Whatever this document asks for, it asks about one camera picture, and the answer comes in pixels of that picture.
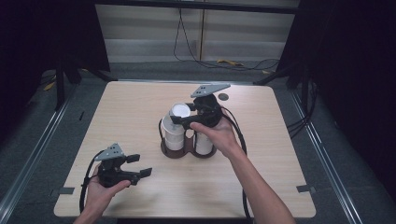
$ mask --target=black cable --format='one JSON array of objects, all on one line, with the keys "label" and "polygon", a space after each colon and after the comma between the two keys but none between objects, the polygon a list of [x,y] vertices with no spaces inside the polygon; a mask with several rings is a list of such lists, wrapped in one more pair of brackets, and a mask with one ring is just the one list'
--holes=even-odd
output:
[{"label": "black cable", "polygon": [[311,120],[312,114],[314,113],[316,100],[318,97],[318,88],[314,85],[313,81],[311,81],[311,92],[310,93],[311,93],[311,100],[312,100],[310,110],[307,112],[307,114],[302,119],[298,120],[297,122],[292,123],[291,125],[288,125],[288,128],[290,128],[290,127],[293,127],[300,123],[297,127],[293,128],[292,130],[289,130],[289,133],[292,133],[297,130],[297,132],[294,133],[290,137],[291,139],[294,138],[306,126],[306,124],[309,122],[309,120]]},{"label": "black cable", "polygon": [[[227,112],[229,112],[231,114],[231,116],[233,117],[234,121],[232,119],[230,119],[230,117],[228,117],[227,115],[222,114],[222,116],[224,118],[226,118],[228,121],[230,121],[230,123],[235,128],[235,131],[238,134],[238,138],[239,138],[239,141],[241,143],[241,148],[245,152],[245,154],[248,155],[248,150],[247,150],[247,145],[246,145],[246,142],[245,142],[244,135],[242,135],[242,132],[241,132],[241,130],[239,128],[238,122],[236,121],[235,117],[233,116],[233,113],[231,113],[231,111],[229,109],[227,109],[227,108],[225,108],[223,106],[221,108],[227,110]],[[247,195],[246,195],[246,193],[245,193],[245,191],[243,189],[242,189],[242,203],[244,205],[244,211],[245,211],[245,216],[247,218],[247,223],[248,224],[253,223],[252,218],[250,216],[250,213],[248,211],[248,198],[247,198]]]},{"label": "black cable", "polygon": [[161,132],[161,123],[162,122],[163,122],[163,120],[160,119],[160,122],[158,123],[158,131],[160,132],[161,142],[163,141],[163,132]]},{"label": "black cable", "polygon": [[91,178],[93,178],[93,177],[95,177],[96,175],[93,175],[93,176],[91,176],[91,177],[88,177],[89,175],[90,175],[90,171],[91,171],[91,168],[92,168],[92,165],[93,165],[93,163],[94,163],[94,161],[95,161],[95,158],[97,157],[97,156],[99,156],[99,154],[101,154],[103,152],[103,150],[101,150],[100,152],[98,152],[94,157],[93,157],[93,159],[91,160],[91,162],[90,162],[90,165],[88,166],[88,169],[87,169],[87,173],[85,174],[85,177],[84,177],[84,182],[82,183],[82,188],[81,188],[81,194],[79,195],[79,212],[80,213],[82,213],[82,211],[84,211],[84,200],[85,200],[85,194],[87,193],[87,187],[88,187],[88,185],[90,184],[90,180],[91,180]]},{"label": "black cable", "polygon": [[[256,64],[254,67],[252,68],[247,68],[247,67],[227,67],[227,66],[220,66],[217,64],[212,64],[212,63],[206,63],[206,62],[202,62],[202,61],[198,61],[195,59],[191,48],[190,48],[190,43],[189,43],[189,39],[187,38],[187,33],[186,33],[186,29],[184,27],[184,22],[183,22],[183,18],[181,16],[181,8],[178,9],[178,13],[179,13],[179,20],[178,20],[178,25],[177,25],[177,35],[176,35],[176,40],[175,40],[175,45],[174,45],[174,56],[176,59],[178,59],[181,62],[196,62],[198,64],[200,64],[203,67],[206,68],[224,68],[224,69],[229,69],[229,70],[233,70],[233,71],[249,71],[249,70],[263,70],[263,69],[269,69],[272,68],[274,66],[276,66],[279,63],[279,59],[265,59],[260,61],[258,64]],[[180,29],[180,24],[183,28],[183,32],[184,32],[184,36],[187,42],[187,47],[189,49],[190,55],[193,58],[193,60],[181,60],[176,56],[176,48],[177,48],[177,40],[178,40],[178,31]],[[264,67],[264,68],[258,68],[260,64],[262,64],[263,62],[268,62],[268,61],[276,61],[274,64],[272,64],[271,66],[268,67]]]}]

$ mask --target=human hand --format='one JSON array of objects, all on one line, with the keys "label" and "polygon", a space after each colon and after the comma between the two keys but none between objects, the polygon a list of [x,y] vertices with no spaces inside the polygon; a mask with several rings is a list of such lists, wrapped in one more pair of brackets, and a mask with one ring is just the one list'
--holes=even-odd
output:
[{"label": "human hand", "polygon": [[75,223],[93,223],[100,218],[107,209],[111,199],[120,191],[131,185],[131,181],[123,180],[111,188],[105,188],[99,183],[97,176],[98,167],[93,171],[93,177],[88,185],[87,202],[81,215],[76,219]]},{"label": "human hand", "polygon": [[213,128],[206,127],[198,122],[192,122],[190,127],[198,133],[205,134],[213,145],[229,159],[233,152],[242,150],[236,141],[233,125],[226,118],[221,118],[219,124]]}]

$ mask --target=black curtain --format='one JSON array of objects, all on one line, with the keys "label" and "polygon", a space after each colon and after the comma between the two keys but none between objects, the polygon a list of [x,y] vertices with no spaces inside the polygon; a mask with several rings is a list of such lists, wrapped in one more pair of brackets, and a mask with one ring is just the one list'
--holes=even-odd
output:
[{"label": "black curtain", "polygon": [[338,1],[312,72],[349,143],[396,201],[396,3]]},{"label": "black curtain", "polygon": [[35,93],[42,74],[65,55],[109,71],[93,3],[30,0],[0,2],[0,126],[8,133]]}]

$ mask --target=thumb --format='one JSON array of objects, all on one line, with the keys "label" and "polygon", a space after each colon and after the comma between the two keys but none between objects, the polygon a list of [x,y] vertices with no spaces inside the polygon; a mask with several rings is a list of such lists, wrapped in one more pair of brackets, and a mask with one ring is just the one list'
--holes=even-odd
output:
[{"label": "thumb", "polygon": [[118,192],[122,191],[123,189],[126,189],[128,186],[131,185],[131,181],[129,180],[122,180],[120,183],[117,185],[113,186],[110,188],[110,191],[113,195],[117,194]]}]

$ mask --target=forearm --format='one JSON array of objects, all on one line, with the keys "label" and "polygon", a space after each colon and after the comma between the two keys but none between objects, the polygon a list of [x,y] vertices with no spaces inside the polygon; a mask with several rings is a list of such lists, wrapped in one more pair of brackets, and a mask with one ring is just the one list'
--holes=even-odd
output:
[{"label": "forearm", "polygon": [[101,217],[96,211],[85,208],[79,217],[74,221],[74,224],[92,224]]},{"label": "forearm", "polygon": [[232,152],[230,162],[257,223],[295,223],[288,207],[265,182],[242,149],[237,146]]}]

